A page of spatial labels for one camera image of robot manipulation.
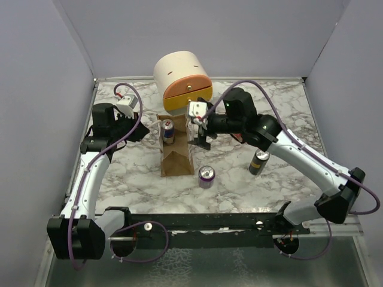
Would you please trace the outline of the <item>purple fanta can front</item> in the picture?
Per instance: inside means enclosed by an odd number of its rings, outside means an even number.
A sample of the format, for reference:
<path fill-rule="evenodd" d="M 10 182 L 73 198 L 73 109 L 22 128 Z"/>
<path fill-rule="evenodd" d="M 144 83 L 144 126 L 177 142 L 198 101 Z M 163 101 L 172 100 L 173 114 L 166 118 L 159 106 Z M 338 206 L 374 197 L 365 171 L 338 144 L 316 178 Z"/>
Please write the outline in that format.
<path fill-rule="evenodd" d="M 201 188 L 208 189 L 213 186 L 215 170 L 211 166 L 202 166 L 198 171 L 198 184 Z"/>

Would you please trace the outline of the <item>brown canvas bag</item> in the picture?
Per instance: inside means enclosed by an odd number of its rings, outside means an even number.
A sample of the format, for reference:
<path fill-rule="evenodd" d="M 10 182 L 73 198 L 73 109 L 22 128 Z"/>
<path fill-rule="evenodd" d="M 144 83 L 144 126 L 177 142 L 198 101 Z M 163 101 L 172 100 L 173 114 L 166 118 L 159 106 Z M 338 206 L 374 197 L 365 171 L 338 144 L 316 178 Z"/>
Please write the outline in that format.
<path fill-rule="evenodd" d="M 192 149 L 189 145 L 193 132 L 190 130 L 189 120 L 184 114 L 176 116 L 156 114 L 156 117 L 160 121 L 171 120 L 175 130 L 174 142 L 165 143 L 161 123 L 156 125 L 159 132 L 161 177 L 194 175 Z"/>

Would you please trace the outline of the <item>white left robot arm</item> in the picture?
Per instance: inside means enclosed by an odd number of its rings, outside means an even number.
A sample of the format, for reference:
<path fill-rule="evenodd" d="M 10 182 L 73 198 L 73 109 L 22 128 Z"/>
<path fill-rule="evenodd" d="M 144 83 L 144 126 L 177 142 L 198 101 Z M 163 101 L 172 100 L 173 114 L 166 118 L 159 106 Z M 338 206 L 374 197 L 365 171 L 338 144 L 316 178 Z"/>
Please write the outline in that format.
<path fill-rule="evenodd" d="M 99 218 L 95 207 L 101 183 L 119 143 L 139 142 L 149 132 L 133 104 L 99 103 L 92 125 L 80 144 L 80 167 L 60 215 L 48 220 L 47 233 L 58 259 L 100 259 L 114 232 L 125 236 L 132 221 L 121 208 L 108 208 Z"/>

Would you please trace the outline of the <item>silver blue energy drink can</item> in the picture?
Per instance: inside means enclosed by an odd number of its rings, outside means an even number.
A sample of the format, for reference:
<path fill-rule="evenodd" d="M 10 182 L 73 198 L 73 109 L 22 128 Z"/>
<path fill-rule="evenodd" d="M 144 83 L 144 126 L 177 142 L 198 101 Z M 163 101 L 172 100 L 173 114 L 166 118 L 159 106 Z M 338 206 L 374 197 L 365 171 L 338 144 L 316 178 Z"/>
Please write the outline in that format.
<path fill-rule="evenodd" d="M 174 142 L 174 122 L 170 119 L 163 120 L 161 123 L 162 140 L 165 144 L 173 144 Z"/>

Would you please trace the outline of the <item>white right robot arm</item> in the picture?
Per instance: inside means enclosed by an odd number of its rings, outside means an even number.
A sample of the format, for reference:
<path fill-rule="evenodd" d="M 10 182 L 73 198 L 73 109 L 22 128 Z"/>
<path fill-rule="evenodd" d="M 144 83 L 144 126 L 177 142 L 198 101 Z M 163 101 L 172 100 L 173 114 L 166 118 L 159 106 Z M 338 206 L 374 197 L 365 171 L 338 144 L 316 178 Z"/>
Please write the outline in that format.
<path fill-rule="evenodd" d="M 239 87 L 226 92 L 225 114 L 218 114 L 212 103 L 198 98 L 190 101 L 187 117 L 198 125 L 198 134 L 190 143 L 210 149 L 207 137 L 239 134 L 246 144 L 274 155 L 308 177 L 322 192 L 319 198 L 288 201 L 276 214 L 274 223 L 288 234 L 305 221 L 324 218 L 334 224 L 344 223 L 359 193 L 366 174 L 355 167 L 340 166 L 301 141 L 272 115 L 259 114 L 251 95 Z"/>

